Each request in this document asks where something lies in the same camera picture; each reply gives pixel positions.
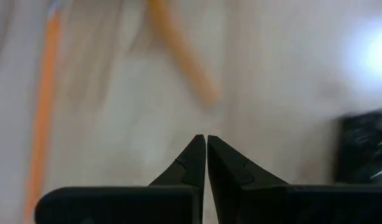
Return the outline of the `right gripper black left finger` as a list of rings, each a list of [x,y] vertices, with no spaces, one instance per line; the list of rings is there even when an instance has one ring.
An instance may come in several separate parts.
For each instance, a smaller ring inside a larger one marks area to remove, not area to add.
[[[196,188],[198,224],[203,222],[206,155],[204,135],[198,134],[194,136],[173,163],[149,184],[149,186],[183,185]]]

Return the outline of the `orange pencil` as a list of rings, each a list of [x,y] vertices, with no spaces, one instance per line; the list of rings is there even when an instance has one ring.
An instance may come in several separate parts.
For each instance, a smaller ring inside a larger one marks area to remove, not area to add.
[[[53,107],[54,74],[57,67],[58,45],[60,42],[61,15],[61,9],[51,9],[45,26],[22,224],[34,223],[34,209],[44,188]]]
[[[153,29],[166,44],[202,106],[206,109],[214,107],[220,100],[220,91],[172,15],[170,7],[164,0],[146,0],[146,9]]]

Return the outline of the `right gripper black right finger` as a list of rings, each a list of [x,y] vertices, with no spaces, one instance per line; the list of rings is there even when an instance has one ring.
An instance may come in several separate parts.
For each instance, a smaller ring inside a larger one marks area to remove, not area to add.
[[[287,182],[242,155],[218,136],[207,142],[208,175],[219,224],[278,224],[279,197]]]

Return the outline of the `black mesh desk organizer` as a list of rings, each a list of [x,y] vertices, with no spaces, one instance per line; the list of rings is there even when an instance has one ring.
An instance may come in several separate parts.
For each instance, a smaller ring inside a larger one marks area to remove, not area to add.
[[[340,118],[333,181],[382,185],[382,110]]]

